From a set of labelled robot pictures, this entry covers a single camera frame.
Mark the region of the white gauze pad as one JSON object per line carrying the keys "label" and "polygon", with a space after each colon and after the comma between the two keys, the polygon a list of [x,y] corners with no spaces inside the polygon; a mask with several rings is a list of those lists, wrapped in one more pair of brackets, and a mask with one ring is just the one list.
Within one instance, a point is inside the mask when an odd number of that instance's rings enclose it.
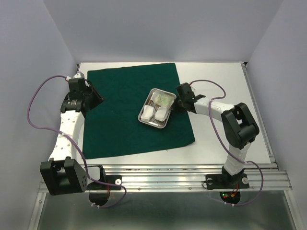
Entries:
{"label": "white gauze pad", "polygon": [[154,115],[154,107],[150,105],[145,105],[141,115],[141,120],[148,122]]}
{"label": "white gauze pad", "polygon": [[164,122],[166,120],[167,114],[168,114],[167,107],[159,107],[154,115],[154,118],[157,121]]}

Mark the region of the green surgical drape cloth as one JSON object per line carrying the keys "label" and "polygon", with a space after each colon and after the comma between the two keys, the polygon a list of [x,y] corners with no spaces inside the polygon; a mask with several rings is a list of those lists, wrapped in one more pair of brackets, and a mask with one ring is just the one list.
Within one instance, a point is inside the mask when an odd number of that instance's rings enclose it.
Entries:
{"label": "green surgical drape cloth", "polygon": [[90,70],[87,78],[104,99],[85,118],[87,159],[175,149],[195,141],[188,113],[171,113],[162,129],[138,120],[151,89],[176,92],[179,77],[174,63]]}

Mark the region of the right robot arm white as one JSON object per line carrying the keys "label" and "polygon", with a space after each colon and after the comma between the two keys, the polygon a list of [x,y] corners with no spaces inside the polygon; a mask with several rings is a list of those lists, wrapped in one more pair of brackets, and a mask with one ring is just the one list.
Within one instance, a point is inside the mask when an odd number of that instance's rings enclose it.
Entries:
{"label": "right robot arm white", "polygon": [[177,86],[176,91],[177,98],[172,105],[174,111],[206,115],[212,123],[215,120],[220,121],[229,143],[228,147],[222,146],[228,154],[222,172],[206,177],[207,189],[229,188],[242,184],[247,151],[260,133],[248,106],[245,103],[224,104],[218,102],[219,97],[209,99],[201,94],[195,95],[189,83]]}

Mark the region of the clear bag of swabs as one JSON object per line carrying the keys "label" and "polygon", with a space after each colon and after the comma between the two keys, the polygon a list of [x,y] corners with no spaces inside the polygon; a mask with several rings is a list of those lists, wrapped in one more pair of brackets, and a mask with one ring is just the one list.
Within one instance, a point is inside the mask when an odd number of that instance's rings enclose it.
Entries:
{"label": "clear bag of swabs", "polygon": [[170,107],[173,103],[173,97],[169,94],[159,92],[154,101],[155,104],[162,107]]}

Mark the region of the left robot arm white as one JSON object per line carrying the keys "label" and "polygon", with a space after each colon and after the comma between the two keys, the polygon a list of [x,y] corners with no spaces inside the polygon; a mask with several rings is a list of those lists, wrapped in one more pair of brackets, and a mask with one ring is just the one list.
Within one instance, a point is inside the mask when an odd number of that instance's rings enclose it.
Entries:
{"label": "left robot arm white", "polygon": [[87,113],[103,102],[93,85],[78,72],[68,79],[69,92],[60,107],[60,133],[40,172],[52,196],[82,193],[87,188],[87,174],[77,162],[78,140]]}

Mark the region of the stainless steel tray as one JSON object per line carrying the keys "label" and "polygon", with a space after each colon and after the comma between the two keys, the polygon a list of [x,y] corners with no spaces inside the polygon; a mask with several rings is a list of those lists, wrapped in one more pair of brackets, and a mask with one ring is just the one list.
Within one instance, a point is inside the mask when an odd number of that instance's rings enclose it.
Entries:
{"label": "stainless steel tray", "polygon": [[166,127],[171,113],[171,106],[176,95],[157,88],[150,90],[140,112],[138,120],[146,125],[162,129]]}

